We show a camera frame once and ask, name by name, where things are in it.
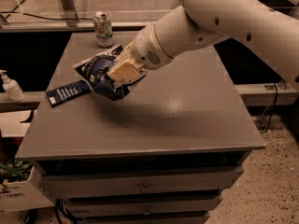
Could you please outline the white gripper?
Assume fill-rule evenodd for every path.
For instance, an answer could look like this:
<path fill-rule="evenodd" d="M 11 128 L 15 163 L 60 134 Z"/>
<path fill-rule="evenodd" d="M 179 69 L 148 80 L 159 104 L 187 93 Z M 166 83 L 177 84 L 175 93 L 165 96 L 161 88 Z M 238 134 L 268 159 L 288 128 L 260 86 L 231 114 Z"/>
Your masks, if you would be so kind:
<path fill-rule="evenodd" d="M 115 82 L 132 82 L 139 78 L 143 66 L 149 70 L 157 70 L 172 60 L 159 45 L 155 24 L 151 23 L 139 31 L 133 42 L 123 49 L 107 75 Z"/>

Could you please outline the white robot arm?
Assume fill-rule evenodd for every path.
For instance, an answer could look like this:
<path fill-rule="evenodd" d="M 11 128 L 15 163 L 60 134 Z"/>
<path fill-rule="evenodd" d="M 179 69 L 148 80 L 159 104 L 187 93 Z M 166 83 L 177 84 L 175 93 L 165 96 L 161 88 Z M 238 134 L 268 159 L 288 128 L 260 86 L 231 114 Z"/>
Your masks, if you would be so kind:
<path fill-rule="evenodd" d="M 142 69 L 155 70 L 180 53 L 232 38 L 299 89 L 299 20 L 259 0 L 184 0 L 141 30 L 107 75 L 128 84 Z"/>

